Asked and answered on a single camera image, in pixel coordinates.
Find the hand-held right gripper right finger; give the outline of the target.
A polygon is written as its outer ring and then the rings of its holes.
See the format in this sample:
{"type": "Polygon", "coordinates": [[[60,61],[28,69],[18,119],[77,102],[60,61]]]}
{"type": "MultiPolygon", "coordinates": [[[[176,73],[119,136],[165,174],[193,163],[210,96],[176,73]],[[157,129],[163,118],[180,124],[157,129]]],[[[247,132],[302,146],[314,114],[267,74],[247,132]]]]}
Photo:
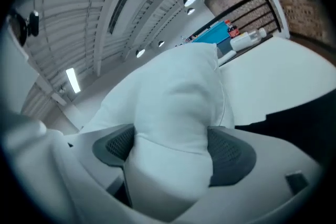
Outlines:
{"type": "Polygon", "coordinates": [[[209,189],[176,223],[285,223],[323,172],[285,140],[221,126],[209,127],[207,136],[209,189]]]}

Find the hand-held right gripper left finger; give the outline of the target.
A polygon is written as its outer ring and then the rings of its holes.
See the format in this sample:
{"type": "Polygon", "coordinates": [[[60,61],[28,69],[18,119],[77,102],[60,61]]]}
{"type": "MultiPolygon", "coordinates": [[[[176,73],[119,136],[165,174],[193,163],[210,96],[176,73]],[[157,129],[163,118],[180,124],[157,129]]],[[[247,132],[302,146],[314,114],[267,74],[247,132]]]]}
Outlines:
{"type": "Polygon", "coordinates": [[[134,145],[134,126],[124,124],[64,136],[48,130],[60,223],[146,223],[147,217],[116,198],[127,188],[124,166],[134,145]]]}

